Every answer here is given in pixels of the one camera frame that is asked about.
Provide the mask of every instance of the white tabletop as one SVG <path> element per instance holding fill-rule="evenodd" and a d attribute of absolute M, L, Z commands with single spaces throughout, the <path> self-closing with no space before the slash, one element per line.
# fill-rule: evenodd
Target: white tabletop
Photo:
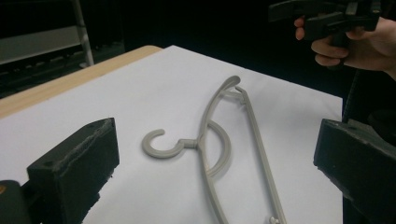
<path fill-rule="evenodd" d="M 120 165 L 84 223 L 217 223 L 198 153 L 169 160 L 146 155 L 143 137 L 168 149 L 197 137 L 221 83 L 241 77 L 250 97 L 289 224 L 342 223 L 342 194 L 313 164 L 322 119 L 341 119 L 342 99 L 178 47 L 0 119 L 0 179 L 28 180 L 26 167 L 87 123 L 115 118 Z M 230 223 L 268 223 L 272 215 L 246 108 L 222 100 L 212 119 L 230 136 L 232 160 L 215 187 Z M 221 143 L 207 137 L 211 164 Z"/>

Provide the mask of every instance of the wooden table edge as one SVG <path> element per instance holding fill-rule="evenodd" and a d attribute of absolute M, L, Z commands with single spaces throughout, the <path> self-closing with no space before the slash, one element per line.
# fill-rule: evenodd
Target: wooden table edge
<path fill-rule="evenodd" d="M 162 50 L 155 46 L 144 46 L 120 56 L 79 70 L 70 75 L 59 77 L 26 91 L 21 91 L 0 100 L 0 119 L 19 112 L 29 106 L 39 104 L 65 91 L 69 91 L 97 77 L 104 76 L 124 65 L 143 59 Z"/>

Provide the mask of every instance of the human hand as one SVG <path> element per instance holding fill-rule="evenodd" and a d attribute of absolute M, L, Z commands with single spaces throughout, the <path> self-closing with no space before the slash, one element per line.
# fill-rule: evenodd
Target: human hand
<path fill-rule="evenodd" d="M 294 21 L 295 37 L 304 38 L 304 17 Z M 344 65 L 384 71 L 396 80 L 396 21 L 379 18 L 375 31 L 367 32 L 357 27 L 346 32 L 350 39 L 347 49 L 331 45 L 332 36 L 315 40 L 311 49 L 317 54 L 315 60 L 323 66 Z"/>

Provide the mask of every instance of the hanger hook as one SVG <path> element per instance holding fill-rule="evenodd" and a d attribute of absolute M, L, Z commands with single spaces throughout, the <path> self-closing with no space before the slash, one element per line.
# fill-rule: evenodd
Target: hanger hook
<path fill-rule="evenodd" d="M 163 129 L 152 131 L 143 138 L 143 150 L 146 151 L 152 157 L 159 158 L 159 159 L 166 159 L 175 157 L 178 153 L 183 150 L 183 148 L 196 148 L 197 141 L 193 139 L 180 139 L 178 140 L 177 144 L 168 150 L 157 150 L 153 148 L 150 144 L 151 140 L 160 135 L 164 135 L 165 131 Z"/>

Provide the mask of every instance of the white table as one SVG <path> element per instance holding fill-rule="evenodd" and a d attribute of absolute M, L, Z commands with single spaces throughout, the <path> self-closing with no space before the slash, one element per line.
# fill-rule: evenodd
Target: white table
<path fill-rule="evenodd" d="M 120 165 L 84 223 L 217 223 L 193 149 L 169 160 L 146 155 L 146 133 L 165 129 L 156 148 L 196 138 L 219 85 L 240 76 L 261 130 L 289 224 L 342 223 L 342 194 L 313 165 L 322 119 L 341 119 L 342 99 L 178 47 L 160 50 L 0 119 L 0 179 L 28 180 L 26 167 L 87 123 L 115 118 Z M 267 189 L 243 105 L 222 100 L 212 119 L 232 142 L 216 190 L 230 223 L 268 223 Z M 221 148 L 207 138 L 213 164 Z"/>

